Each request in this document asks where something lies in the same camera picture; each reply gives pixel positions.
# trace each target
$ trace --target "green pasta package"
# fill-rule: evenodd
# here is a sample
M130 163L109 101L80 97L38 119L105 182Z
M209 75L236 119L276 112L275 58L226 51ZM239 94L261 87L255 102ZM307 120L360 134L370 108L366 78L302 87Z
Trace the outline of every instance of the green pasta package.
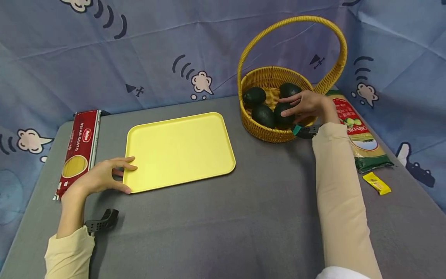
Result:
M330 90L327 96L336 105L341 124L348 127L347 134L351 141L358 172L365 173L378 167L393 166L389 157L342 93L339 90Z

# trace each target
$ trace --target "plastic tray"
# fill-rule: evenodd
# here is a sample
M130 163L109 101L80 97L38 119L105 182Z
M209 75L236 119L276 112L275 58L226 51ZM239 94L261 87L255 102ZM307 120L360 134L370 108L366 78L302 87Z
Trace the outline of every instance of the plastic tray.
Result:
M124 171L132 193L230 173L235 157L223 117L216 112L138 125L127 134Z

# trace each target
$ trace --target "fabric backdrop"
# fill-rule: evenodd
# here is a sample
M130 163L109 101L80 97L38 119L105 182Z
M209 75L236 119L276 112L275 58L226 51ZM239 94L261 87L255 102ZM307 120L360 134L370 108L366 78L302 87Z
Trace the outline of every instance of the fabric backdrop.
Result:
M446 210L446 0L2 1L0 267L73 113L236 95L245 46L297 15L341 28L349 56L337 86ZM338 52L328 28L292 24L260 41L244 72L278 65L317 83Z

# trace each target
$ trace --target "small yellow package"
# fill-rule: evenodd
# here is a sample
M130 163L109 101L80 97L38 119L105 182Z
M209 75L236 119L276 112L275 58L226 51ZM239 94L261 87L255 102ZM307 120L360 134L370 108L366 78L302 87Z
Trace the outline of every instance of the small yellow package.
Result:
M373 188L375 188L380 196L390 193L392 190L390 187L378 178L373 172L368 173L363 176L364 180L367 181Z

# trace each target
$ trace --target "spaghetti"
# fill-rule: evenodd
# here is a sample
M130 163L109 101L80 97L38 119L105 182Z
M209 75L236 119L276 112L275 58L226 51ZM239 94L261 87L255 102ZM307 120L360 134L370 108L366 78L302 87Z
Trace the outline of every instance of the spaghetti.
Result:
M53 200L59 200L70 185L94 165L100 114L100 110L91 110L75 115L65 164Z
M378 167L393 166L393 163L342 93L339 90L330 90L327 96L336 105L341 124L348 127L347 134L351 141L358 172L365 173Z

